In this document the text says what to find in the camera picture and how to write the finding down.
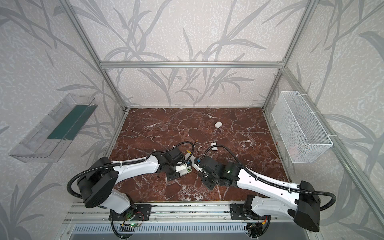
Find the white air conditioner remote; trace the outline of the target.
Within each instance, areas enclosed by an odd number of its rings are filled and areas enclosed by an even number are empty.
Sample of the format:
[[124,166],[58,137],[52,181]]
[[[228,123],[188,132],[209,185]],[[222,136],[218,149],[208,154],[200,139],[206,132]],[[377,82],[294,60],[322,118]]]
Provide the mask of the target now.
[[192,168],[191,166],[188,166],[187,164],[183,164],[183,165],[180,165],[180,166],[176,166],[176,169],[175,171],[180,175],[180,176],[184,176],[186,174],[188,174],[189,172],[187,171],[188,168]]

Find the white battery cover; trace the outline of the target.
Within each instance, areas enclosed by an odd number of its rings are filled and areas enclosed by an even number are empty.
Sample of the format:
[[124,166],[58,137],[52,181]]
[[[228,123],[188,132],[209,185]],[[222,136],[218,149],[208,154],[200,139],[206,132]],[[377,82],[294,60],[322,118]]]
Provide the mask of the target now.
[[214,142],[214,143],[211,143],[211,150],[212,151],[217,151],[218,150],[218,148],[217,148],[217,143],[216,142]]
[[214,124],[215,128],[219,129],[223,125],[222,122],[218,121]]

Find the white remote control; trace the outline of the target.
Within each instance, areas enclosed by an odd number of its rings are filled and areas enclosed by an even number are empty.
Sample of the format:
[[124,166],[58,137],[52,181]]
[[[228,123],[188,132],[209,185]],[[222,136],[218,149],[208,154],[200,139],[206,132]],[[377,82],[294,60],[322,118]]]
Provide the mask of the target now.
[[193,163],[193,160],[196,158],[195,156],[193,156],[193,155],[190,154],[190,153],[187,153],[187,154],[185,155],[185,157],[186,157],[186,161],[187,161],[187,160],[191,160],[192,163]]

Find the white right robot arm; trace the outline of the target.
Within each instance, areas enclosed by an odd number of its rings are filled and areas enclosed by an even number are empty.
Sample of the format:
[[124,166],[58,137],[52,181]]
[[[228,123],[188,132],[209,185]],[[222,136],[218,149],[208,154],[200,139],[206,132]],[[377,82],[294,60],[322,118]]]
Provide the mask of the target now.
[[283,217],[299,227],[319,232],[320,198],[317,195],[297,193],[300,187],[257,174],[239,164],[221,164],[209,156],[193,161],[204,185],[212,190],[215,186],[236,187],[252,191],[242,207],[233,210],[233,220],[258,220]]

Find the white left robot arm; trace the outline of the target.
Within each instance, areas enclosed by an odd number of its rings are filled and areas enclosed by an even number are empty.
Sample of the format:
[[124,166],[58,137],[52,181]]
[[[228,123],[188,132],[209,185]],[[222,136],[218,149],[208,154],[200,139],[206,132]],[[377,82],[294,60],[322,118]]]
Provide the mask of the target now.
[[136,176],[164,172],[167,178],[180,177],[177,168],[186,157],[175,147],[167,152],[152,152],[147,157],[128,161],[99,159],[89,172],[77,178],[77,185],[86,208],[104,207],[121,214],[133,207],[128,195],[115,189],[115,185]]

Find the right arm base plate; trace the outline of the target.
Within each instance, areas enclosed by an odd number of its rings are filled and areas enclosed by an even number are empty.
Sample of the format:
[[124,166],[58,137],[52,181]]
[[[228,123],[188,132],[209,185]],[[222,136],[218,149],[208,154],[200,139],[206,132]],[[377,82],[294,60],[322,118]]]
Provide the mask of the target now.
[[270,221],[271,217],[268,216],[259,216],[254,213],[251,209],[246,209],[244,204],[231,203],[230,215],[231,220],[267,220]]

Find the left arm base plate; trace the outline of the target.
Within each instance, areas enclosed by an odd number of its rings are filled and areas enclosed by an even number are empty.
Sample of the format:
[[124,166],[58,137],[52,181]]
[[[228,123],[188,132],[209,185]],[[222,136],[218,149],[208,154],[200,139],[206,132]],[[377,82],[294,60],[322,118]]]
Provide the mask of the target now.
[[109,216],[110,221],[148,221],[151,215],[152,205],[138,204],[130,206],[122,214],[112,210]]

